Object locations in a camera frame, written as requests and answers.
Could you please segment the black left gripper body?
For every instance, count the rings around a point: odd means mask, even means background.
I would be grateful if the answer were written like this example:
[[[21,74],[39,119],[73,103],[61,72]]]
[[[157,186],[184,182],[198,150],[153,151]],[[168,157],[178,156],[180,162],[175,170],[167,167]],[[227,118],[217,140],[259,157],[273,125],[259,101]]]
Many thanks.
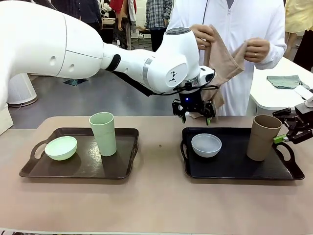
[[[180,105],[186,112],[199,113],[204,105],[200,90],[194,90],[192,93],[179,93]]]

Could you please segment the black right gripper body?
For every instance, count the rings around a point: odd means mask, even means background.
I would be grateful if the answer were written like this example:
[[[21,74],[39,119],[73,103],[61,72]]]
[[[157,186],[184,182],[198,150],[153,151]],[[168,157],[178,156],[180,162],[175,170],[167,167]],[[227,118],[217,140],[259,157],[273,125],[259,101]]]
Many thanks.
[[[295,106],[295,112],[298,116],[296,125],[297,133],[313,131],[313,108],[308,107],[306,103],[301,103]]]

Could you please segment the person's right hand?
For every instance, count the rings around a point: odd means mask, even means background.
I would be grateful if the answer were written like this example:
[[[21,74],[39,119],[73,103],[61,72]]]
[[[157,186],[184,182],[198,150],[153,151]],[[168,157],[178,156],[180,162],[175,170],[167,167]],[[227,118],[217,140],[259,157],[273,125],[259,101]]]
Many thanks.
[[[194,24],[190,27],[193,32],[199,50],[206,50],[215,42],[214,31],[211,26]]]

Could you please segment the person's left hand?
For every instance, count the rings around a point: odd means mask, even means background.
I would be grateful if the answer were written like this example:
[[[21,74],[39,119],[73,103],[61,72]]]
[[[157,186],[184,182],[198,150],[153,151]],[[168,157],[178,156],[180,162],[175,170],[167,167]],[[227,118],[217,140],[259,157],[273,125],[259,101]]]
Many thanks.
[[[247,41],[245,59],[249,62],[260,63],[268,55],[270,43],[261,38],[252,38]]]

